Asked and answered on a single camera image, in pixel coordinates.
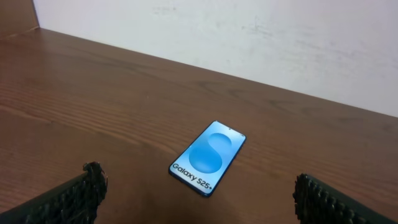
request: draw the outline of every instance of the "phone frame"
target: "phone frame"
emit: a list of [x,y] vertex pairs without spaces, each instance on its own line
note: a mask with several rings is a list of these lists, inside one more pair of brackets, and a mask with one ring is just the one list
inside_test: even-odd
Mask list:
[[195,140],[193,140],[189,145],[188,145],[188,147],[183,151],[183,152],[181,152],[181,154],[179,155],[179,156],[177,156],[177,158],[169,165],[169,168],[168,168],[168,170],[169,170],[169,174],[171,175],[171,176],[173,176],[173,177],[175,177],[177,180],[179,180],[179,181],[181,181],[182,183],[184,183],[185,185],[187,185],[187,186],[189,186],[192,190],[194,190],[196,193],[198,193],[198,194],[200,194],[201,196],[203,196],[203,197],[206,197],[206,198],[208,198],[208,197],[210,197],[210,196],[212,196],[213,195],[213,193],[214,193],[214,191],[216,190],[216,188],[217,188],[217,186],[218,186],[218,184],[221,182],[221,180],[223,179],[223,177],[224,177],[224,175],[225,175],[225,173],[228,171],[228,169],[229,169],[229,167],[230,167],[230,165],[232,164],[232,162],[235,160],[235,158],[236,158],[236,155],[238,155],[238,153],[241,151],[241,149],[242,149],[242,147],[243,147],[243,145],[244,145],[244,143],[246,142],[246,139],[248,138],[248,137],[246,137],[246,135],[244,135],[244,134],[242,134],[242,133],[240,133],[240,132],[238,132],[239,134],[242,134],[243,136],[244,136],[244,141],[242,142],[242,144],[241,144],[241,146],[239,147],[239,149],[236,151],[236,153],[235,153],[235,155],[234,155],[234,157],[231,159],[231,162],[229,162],[229,164],[228,164],[228,166],[226,167],[226,169],[225,169],[225,171],[223,172],[223,174],[221,175],[221,177],[218,179],[218,181],[217,181],[217,183],[216,183],[216,185],[213,187],[213,190],[210,192],[210,193],[204,193],[204,192],[202,192],[201,190],[199,190],[198,188],[196,188],[195,186],[193,186],[191,183],[189,183],[188,181],[186,181],[186,180],[184,180],[184,179],[182,179],[180,176],[178,176],[177,174],[174,174],[171,170],[170,170],[170,167],[175,163],[175,161],[177,161],[177,159],[179,159],[179,157],[181,157],[181,155],[182,154],[184,154],[184,152],[186,151],[186,150],[188,150],[188,148],[210,127],[210,125],[212,125],[214,122],[219,122],[219,121],[217,121],[217,120],[215,120],[215,121],[212,121],[196,138],[195,138]]

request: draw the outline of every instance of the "smartphone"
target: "smartphone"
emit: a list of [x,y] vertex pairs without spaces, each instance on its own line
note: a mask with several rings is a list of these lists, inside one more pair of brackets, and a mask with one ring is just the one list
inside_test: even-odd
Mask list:
[[245,135],[214,121],[170,165],[169,173],[210,197],[245,140]]

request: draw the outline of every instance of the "black rubber pad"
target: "black rubber pad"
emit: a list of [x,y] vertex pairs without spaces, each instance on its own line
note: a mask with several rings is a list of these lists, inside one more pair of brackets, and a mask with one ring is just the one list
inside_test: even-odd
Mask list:
[[297,176],[293,198],[301,224],[396,224],[307,174]]

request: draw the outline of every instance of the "wood grain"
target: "wood grain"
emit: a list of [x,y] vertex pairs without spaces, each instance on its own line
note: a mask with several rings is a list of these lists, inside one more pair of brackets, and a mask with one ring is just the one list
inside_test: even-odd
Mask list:
[[[214,195],[168,165],[213,120],[248,139]],[[0,212],[100,161],[97,223],[298,223],[308,172],[398,220],[398,119],[35,30],[0,41]]]

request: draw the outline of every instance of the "phone screen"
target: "phone screen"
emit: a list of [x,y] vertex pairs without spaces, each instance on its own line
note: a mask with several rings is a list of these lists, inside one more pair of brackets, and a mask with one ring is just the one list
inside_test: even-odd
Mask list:
[[245,140],[245,135],[214,121],[171,164],[169,172],[209,197]]

